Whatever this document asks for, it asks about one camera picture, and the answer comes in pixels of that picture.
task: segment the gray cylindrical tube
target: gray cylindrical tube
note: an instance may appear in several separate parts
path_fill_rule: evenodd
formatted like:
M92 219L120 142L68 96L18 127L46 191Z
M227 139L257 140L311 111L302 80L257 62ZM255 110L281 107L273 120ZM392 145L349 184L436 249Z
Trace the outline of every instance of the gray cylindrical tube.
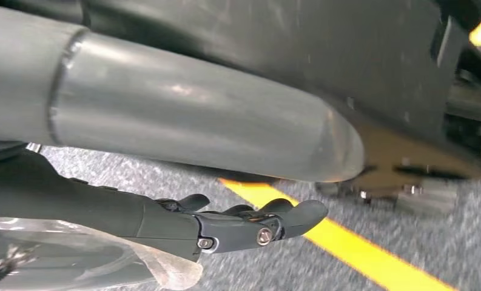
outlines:
M0 141L54 143L51 91L64 50L82 30L0 8Z
M18 37L20 26L37 34L22 40L28 43L23 50L0 45L0 63L14 54L19 59L19 65L0 69L0 82L29 89L0 87L1 114L8 115L0 116L0 140L310 181L342 181L362 169L357 132L308 93L0 8L1 22L10 30L0 30L0 41ZM32 61L25 62L30 55ZM23 108L34 111L17 116Z

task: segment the robotic hand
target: robotic hand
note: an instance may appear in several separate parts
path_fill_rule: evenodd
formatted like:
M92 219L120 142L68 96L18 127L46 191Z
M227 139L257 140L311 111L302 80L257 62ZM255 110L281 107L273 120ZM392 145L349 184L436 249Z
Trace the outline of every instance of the robotic hand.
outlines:
M283 200L197 212L203 195L154 200L62 177L26 142L310 181L363 167L356 131L308 93L0 7L0 218L66 221L196 261L301 235L326 215L318 201ZM0 235L0 253L7 244ZM66 276L96 260L57 256L34 264Z

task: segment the gray carpet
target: gray carpet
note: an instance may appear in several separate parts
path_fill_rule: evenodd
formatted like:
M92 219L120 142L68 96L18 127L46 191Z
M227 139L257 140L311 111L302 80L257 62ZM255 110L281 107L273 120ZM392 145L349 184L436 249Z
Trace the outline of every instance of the gray carpet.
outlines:
M208 209L214 210L245 203L198 167L70 148L49 147L42 154L60 174L94 185L153 198L203 193L212 200ZM275 187L300 200L323 201L329 217L345 227L460 290L481 291L481 181L461 186L457 210L442 218L326 198L306 182L279 181ZM258 250L203 255L201 263L204 275L191 290L382 290L304 238Z

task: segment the hex bolt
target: hex bolt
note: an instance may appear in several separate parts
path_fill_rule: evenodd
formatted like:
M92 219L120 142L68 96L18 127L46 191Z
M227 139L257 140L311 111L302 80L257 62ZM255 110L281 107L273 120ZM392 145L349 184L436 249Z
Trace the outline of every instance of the hex bolt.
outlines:
M209 249L214 245L211 238L200 238L197 240L197 246L201 249Z
M272 240L272 231L267 227L263 227L258 231L257 243L261 246L268 245Z

